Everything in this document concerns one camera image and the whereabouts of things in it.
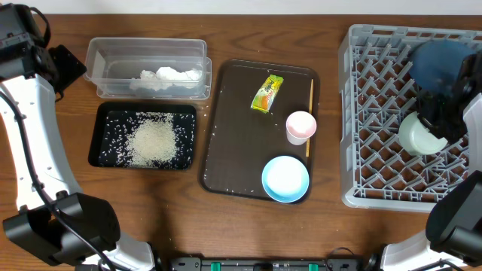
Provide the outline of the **light blue bowl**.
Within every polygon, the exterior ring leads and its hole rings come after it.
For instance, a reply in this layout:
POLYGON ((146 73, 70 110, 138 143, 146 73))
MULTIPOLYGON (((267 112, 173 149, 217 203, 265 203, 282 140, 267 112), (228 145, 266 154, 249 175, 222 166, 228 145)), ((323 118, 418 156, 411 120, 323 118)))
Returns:
POLYGON ((278 156, 263 168, 261 184, 271 199, 281 203, 293 203, 307 194, 310 174, 299 159, 278 156))

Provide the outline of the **white tissue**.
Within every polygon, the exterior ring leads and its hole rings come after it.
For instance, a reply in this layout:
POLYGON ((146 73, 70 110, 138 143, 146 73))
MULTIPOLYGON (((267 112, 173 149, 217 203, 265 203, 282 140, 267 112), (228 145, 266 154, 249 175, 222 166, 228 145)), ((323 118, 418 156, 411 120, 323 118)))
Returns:
POLYGON ((139 78, 132 78, 131 90, 166 90, 169 87, 193 88, 201 79, 203 71, 191 69, 186 72, 178 72, 171 67, 160 67, 156 72, 142 70, 139 78))

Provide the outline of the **mint green bowl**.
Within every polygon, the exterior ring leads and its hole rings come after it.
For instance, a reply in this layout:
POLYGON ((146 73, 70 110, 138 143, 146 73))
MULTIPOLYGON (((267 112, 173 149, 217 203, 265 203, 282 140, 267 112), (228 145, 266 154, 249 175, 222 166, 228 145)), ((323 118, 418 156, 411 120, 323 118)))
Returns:
POLYGON ((436 154, 448 144, 445 138, 438 139, 423 126, 416 111, 401 122, 398 139, 400 146, 411 156, 436 154))

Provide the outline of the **pink cup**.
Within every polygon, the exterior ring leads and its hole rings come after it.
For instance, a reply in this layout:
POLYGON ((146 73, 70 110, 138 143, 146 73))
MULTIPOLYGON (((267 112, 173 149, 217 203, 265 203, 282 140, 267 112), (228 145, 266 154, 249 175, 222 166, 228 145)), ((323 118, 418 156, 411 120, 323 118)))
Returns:
POLYGON ((285 122, 286 137, 293 145, 302 145, 317 129, 316 119, 307 111, 290 114, 285 122))

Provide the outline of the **pile of rice grains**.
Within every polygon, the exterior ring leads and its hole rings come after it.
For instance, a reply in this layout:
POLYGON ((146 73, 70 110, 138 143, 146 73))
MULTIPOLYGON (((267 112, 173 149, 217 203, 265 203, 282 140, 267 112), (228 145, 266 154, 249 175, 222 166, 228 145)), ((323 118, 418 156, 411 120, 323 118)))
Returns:
POLYGON ((110 111, 96 162, 101 167, 187 169, 194 153, 193 114, 110 111))

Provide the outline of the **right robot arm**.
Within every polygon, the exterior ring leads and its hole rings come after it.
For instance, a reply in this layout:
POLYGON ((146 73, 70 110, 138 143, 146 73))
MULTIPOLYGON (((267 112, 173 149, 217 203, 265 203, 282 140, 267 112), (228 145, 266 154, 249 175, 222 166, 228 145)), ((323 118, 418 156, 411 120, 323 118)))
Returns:
POLYGON ((481 265, 481 54, 461 61, 455 81, 416 116, 426 132, 454 141, 468 136, 468 176, 437 203, 424 231, 387 245, 376 270, 460 270, 481 265))

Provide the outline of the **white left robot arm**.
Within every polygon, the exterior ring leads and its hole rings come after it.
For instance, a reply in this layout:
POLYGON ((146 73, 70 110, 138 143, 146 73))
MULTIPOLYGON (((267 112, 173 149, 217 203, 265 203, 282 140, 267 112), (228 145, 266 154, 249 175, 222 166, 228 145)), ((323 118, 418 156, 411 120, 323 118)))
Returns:
POLYGON ((49 45, 37 8, 1 8, 1 116, 17 177, 15 216, 6 237, 51 266, 77 270, 153 270, 147 242, 120 229, 112 206, 76 181, 56 120, 56 103, 86 67, 66 47, 49 45))

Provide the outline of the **dark blue plate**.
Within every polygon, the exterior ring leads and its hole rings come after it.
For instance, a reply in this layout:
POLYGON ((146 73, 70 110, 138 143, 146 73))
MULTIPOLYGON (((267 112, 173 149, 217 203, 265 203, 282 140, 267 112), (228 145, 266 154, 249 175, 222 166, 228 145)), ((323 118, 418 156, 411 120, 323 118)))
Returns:
POLYGON ((428 41, 410 55, 410 76, 423 90, 449 96, 464 59, 476 51, 455 41, 428 41))

